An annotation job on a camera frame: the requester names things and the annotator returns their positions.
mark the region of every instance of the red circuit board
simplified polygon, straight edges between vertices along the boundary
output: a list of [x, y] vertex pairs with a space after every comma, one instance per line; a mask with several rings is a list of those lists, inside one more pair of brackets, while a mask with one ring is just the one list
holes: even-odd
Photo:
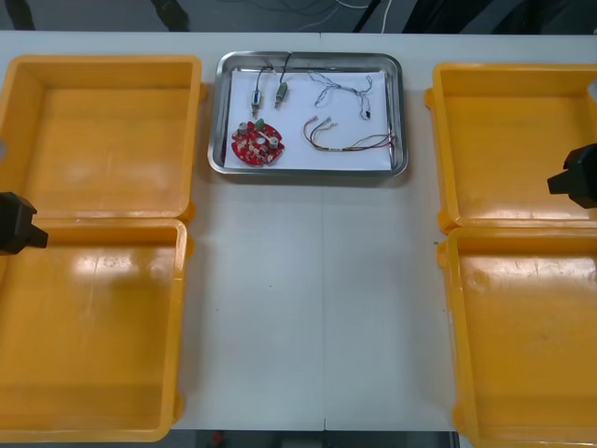
[[[259, 132], [268, 138], [276, 137], [279, 142], [278, 147], [271, 149], [267, 141], [261, 144], [258, 143], [257, 139], [263, 138], [263, 135]], [[232, 135], [232, 150], [236, 154], [236, 157], [249, 165], [270, 165], [282, 155], [284, 145], [280, 133], [269, 124], [265, 124], [258, 131], [255, 129], [255, 123], [249, 121], [245, 135], [240, 135], [237, 132]]]

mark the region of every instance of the stainless steel tray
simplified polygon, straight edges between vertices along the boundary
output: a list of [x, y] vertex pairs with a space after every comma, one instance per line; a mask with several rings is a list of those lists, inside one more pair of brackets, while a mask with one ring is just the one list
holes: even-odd
[[263, 170], [227, 168], [226, 158], [230, 88], [234, 71], [258, 71], [267, 61], [276, 71], [282, 71], [287, 52], [235, 51], [222, 58], [215, 75], [215, 107], [209, 140], [208, 159], [214, 170], [225, 175], [364, 175], [390, 177], [402, 173], [409, 163], [404, 126], [402, 99], [402, 68], [396, 59], [380, 53], [310, 53], [293, 52], [286, 72], [383, 72], [385, 75], [388, 133], [396, 136], [390, 145], [391, 170], [387, 171], [330, 171], [330, 170]]

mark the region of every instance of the colored wire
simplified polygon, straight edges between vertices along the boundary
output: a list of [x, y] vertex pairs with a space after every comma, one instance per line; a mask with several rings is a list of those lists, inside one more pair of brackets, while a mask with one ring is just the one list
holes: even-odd
[[385, 22], [388, 20], [388, 11], [390, 10], [390, 6], [392, 5], [393, 0], [388, 2], [388, 6], [385, 7], [385, 12], [383, 13], [383, 22], [382, 22], [382, 34], [385, 33]]
[[321, 107], [320, 104], [326, 99], [327, 94], [329, 91], [348, 91], [355, 95], [361, 101], [361, 111], [360, 116], [361, 119], [370, 119], [371, 118], [371, 104], [369, 102], [368, 94], [373, 87], [373, 79], [369, 75], [367, 75], [367, 82], [369, 87], [362, 91], [358, 91], [357, 89], [353, 89], [352, 87], [342, 86], [341, 84], [332, 81], [329, 77], [322, 75], [319, 72], [310, 71], [307, 72], [307, 75], [311, 79], [311, 81], [316, 82], [317, 84], [321, 84], [324, 86], [324, 89], [321, 91], [317, 99], [315, 100], [315, 107]]
[[368, 5], [364, 5], [363, 7], [358, 7], [357, 5], [349, 5], [347, 3], [342, 2], [341, 0], [336, 0], [336, 3], [342, 5], [343, 7], [349, 7], [350, 9], [367, 9]]
[[[316, 116], [310, 118], [303, 125], [302, 134], [305, 137], [305, 139], [311, 144], [311, 146], [314, 147], [315, 149], [317, 149], [318, 151], [329, 151], [329, 152], [363, 151], [365, 149], [372, 149], [374, 147], [386, 147], [388, 145], [391, 146], [393, 143], [393, 135], [392, 134], [375, 133], [373, 135], [368, 135], [367, 137], [357, 140], [356, 142], [354, 142], [352, 145], [350, 145], [348, 147], [322, 147], [321, 145], [318, 145], [315, 142], [317, 135], [319, 135], [320, 133], [323, 133], [325, 131], [329, 131], [330, 129], [338, 126], [338, 123], [333, 122], [331, 117], [327, 117], [321, 123], [319, 123], [317, 126], [315, 126], [309, 134], [307, 134], [307, 129], [309, 128], [309, 125], [316, 122], [317, 120], [318, 120], [318, 118]], [[372, 145], [363, 145], [364, 142], [367, 142], [367, 140], [370, 140], [372, 138], [378, 138], [379, 141], [375, 142]]]
[[284, 75], [286, 74], [286, 67], [288, 66], [288, 60], [290, 59], [290, 56], [292, 56], [292, 53], [288, 53], [288, 56], [286, 56], [286, 60], [284, 61], [284, 68], [282, 69], [282, 74], [280, 75], [280, 84], [282, 84], [282, 79], [284, 79]]

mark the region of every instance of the white table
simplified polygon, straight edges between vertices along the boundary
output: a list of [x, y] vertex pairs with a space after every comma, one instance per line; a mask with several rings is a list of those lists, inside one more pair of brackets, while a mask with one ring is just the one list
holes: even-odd
[[209, 85], [218, 60], [243, 49], [397, 58], [410, 167], [382, 182], [232, 181], [207, 167], [204, 122], [180, 364], [186, 409], [175, 427], [451, 430], [423, 90], [442, 61], [594, 63], [597, 37], [0, 32], [0, 73], [23, 53], [191, 53]]

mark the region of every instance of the yellow plastic bin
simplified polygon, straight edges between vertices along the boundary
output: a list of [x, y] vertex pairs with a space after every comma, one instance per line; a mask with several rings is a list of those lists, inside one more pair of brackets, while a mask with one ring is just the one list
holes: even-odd
[[188, 213], [201, 63], [22, 56], [0, 99], [0, 191], [40, 217]]
[[457, 229], [437, 258], [456, 429], [476, 448], [597, 442], [597, 230]]
[[155, 441], [170, 429], [187, 230], [38, 219], [0, 257], [0, 441]]
[[550, 195], [568, 153], [597, 142], [597, 64], [442, 63], [425, 93], [439, 226], [591, 227], [597, 210]]

